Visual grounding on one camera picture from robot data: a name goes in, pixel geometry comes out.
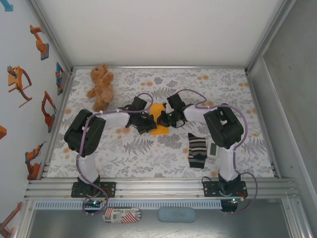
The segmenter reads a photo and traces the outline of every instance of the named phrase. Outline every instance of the black striped sock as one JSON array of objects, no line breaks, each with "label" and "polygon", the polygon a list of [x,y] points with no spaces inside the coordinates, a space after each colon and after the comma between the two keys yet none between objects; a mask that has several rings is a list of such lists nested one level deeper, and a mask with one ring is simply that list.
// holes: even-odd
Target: black striped sock
[{"label": "black striped sock", "polygon": [[188,162],[191,168],[203,169],[207,158],[206,139],[188,133],[189,152]]}]

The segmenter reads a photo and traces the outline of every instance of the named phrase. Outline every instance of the teddy bear ear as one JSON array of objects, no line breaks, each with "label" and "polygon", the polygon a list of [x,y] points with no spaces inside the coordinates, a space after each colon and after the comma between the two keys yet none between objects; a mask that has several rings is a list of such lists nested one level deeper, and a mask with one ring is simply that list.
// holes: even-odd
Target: teddy bear ear
[{"label": "teddy bear ear", "polygon": [[105,70],[108,72],[108,65],[106,63],[103,64],[103,67],[105,68]]}]

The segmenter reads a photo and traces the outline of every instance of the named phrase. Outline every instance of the metal rail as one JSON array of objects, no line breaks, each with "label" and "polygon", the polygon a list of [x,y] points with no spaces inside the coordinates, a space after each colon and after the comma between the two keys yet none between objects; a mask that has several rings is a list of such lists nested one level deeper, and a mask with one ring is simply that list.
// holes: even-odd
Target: metal rail
[{"label": "metal rail", "polygon": [[[252,178],[243,178],[249,198],[255,194]],[[29,182],[25,200],[83,200],[70,197],[75,178],[43,178]],[[205,199],[201,179],[198,178],[102,178],[101,181],[117,183],[115,198],[111,199]],[[258,178],[258,198],[297,197],[295,183],[290,179]]]}]

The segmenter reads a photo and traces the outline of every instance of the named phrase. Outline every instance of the black mounting plate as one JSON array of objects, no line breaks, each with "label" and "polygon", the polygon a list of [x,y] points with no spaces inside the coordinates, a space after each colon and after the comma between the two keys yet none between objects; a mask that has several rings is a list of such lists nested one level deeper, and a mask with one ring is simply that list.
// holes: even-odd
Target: black mounting plate
[{"label": "black mounting plate", "polygon": [[239,184],[236,186],[235,191],[230,195],[225,195],[221,192],[219,187],[219,181],[204,181],[204,195],[205,197],[247,197],[248,191],[246,183],[244,181],[239,181]]},{"label": "black mounting plate", "polygon": [[[78,187],[79,182],[75,182],[73,184],[73,188],[71,191],[71,197],[84,197],[87,198],[86,194],[83,194],[81,192],[81,190],[76,190],[75,188]],[[99,182],[98,184],[99,187],[101,187],[108,195],[108,198],[114,197],[115,196],[115,187],[116,187],[116,183],[115,182]],[[97,195],[94,198],[104,198],[105,195],[103,193],[100,193],[99,195]]]}]

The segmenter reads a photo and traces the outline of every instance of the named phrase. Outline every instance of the cable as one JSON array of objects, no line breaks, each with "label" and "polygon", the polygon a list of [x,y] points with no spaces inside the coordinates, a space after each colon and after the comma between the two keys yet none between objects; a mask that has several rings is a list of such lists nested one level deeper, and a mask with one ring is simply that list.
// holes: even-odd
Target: cable
[{"label": "cable", "polygon": [[[115,111],[108,111],[108,112],[102,112],[102,113],[95,113],[95,114],[92,114],[90,117],[87,118],[87,121],[86,121],[84,130],[83,130],[83,135],[82,135],[82,137],[81,137],[81,143],[80,143],[79,153],[78,153],[78,155],[76,156],[76,168],[77,168],[78,173],[81,175],[81,178],[82,178],[86,183],[88,183],[88,184],[90,184],[91,186],[97,188],[100,192],[102,192],[102,193],[105,195],[105,198],[106,198],[106,200],[105,200],[106,203],[105,203],[103,209],[100,209],[100,210],[98,210],[97,212],[92,213],[92,215],[93,215],[93,214],[98,214],[98,213],[100,213],[100,212],[106,210],[107,205],[108,205],[108,195],[107,195],[107,193],[106,193],[102,188],[100,188],[99,186],[97,186],[97,185],[95,185],[94,183],[92,183],[91,181],[89,181],[89,180],[82,174],[82,172],[81,172],[81,170],[80,170],[80,167],[79,167],[79,158],[81,157],[81,155],[82,155],[82,153],[83,153],[83,148],[84,148],[84,143],[85,143],[85,137],[86,137],[86,133],[87,133],[87,128],[88,128],[89,122],[90,122],[90,120],[91,120],[93,117],[95,117],[95,116],[101,116],[101,115],[113,114],[113,113],[142,113],[142,112],[145,112],[145,111],[149,110],[149,109],[151,108],[151,106],[153,105],[153,102],[154,102],[154,99],[153,99],[152,95],[149,94],[149,93],[141,93],[141,94],[138,95],[138,97],[141,96],[141,95],[148,95],[148,96],[151,98],[151,104],[150,104],[147,108],[145,108],[145,109],[143,109],[143,110],[140,110],[140,111],[121,111],[121,110],[118,111],[118,110],[115,110]],[[87,214],[87,211],[85,210],[85,205],[86,205],[87,203],[88,203],[88,202],[84,203],[83,206],[82,206],[82,209],[83,209],[83,211],[84,211],[86,214]]]},{"label": "cable", "polygon": [[176,93],[180,93],[182,91],[190,91],[190,92],[196,93],[196,94],[198,94],[199,96],[201,96],[204,99],[203,101],[198,102],[198,103],[195,104],[195,108],[197,108],[197,109],[211,109],[212,110],[212,109],[216,109],[216,108],[231,108],[231,109],[235,110],[242,117],[242,120],[244,122],[245,133],[244,133],[244,136],[243,136],[242,140],[235,147],[233,147],[233,158],[232,158],[233,159],[233,168],[234,168],[235,172],[237,172],[237,174],[239,174],[239,175],[248,174],[254,179],[254,182],[255,182],[255,185],[256,185],[256,192],[254,194],[254,198],[252,199],[251,203],[247,207],[245,207],[241,211],[234,212],[233,214],[240,214],[242,212],[245,212],[246,210],[248,210],[253,205],[253,203],[255,202],[255,199],[258,196],[258,181],[257,181],[256,177],[250,172],[243,172],[243,173],[239,172],[237,170],[237,166],[236,166],[236,150],[237,150],[237,148],[239,146],[241,146],[244,143],[244,141],[246,140],[246,138],[248,136],[248,122],[247,122],[246,117],[243,115],[243,113],[239,109],[237,109],[234,106],[227,105],[227,104],[221,104],[221,105],[216,105],[216,106],[212,106],[212,107],[199,107],[198,106],[199,104],[204,103],[204,102],[207,101],[207,98],[203,94],[201,94],[201,93],[199,93],[199,92],[197,92],[195,90],[192,90],[192,89],[182,89],[182,90],[179,90]]}]

